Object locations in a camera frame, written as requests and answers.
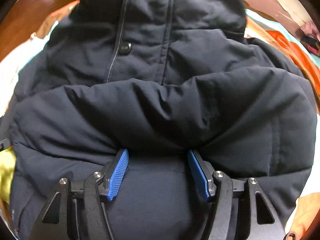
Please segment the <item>dark clothes pile by wall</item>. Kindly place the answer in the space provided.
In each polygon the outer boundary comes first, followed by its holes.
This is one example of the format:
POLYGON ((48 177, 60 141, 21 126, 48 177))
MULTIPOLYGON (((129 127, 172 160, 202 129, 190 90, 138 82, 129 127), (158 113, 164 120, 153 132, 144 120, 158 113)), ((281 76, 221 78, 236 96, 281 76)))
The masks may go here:
POLYGON ((319 57, 319 30, 316 25, 312 21, 306 22, 296 34, 307 51, 319 57))

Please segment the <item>brown wooden headboard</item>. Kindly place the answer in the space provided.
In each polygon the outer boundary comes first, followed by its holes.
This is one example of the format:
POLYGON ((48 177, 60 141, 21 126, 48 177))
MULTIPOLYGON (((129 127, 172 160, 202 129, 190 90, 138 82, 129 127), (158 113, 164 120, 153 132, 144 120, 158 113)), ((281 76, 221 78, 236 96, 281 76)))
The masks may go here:
POLYGON ((1 23, 1 59, 37 31, 52 12, 75 0, 18 0, 1 23))

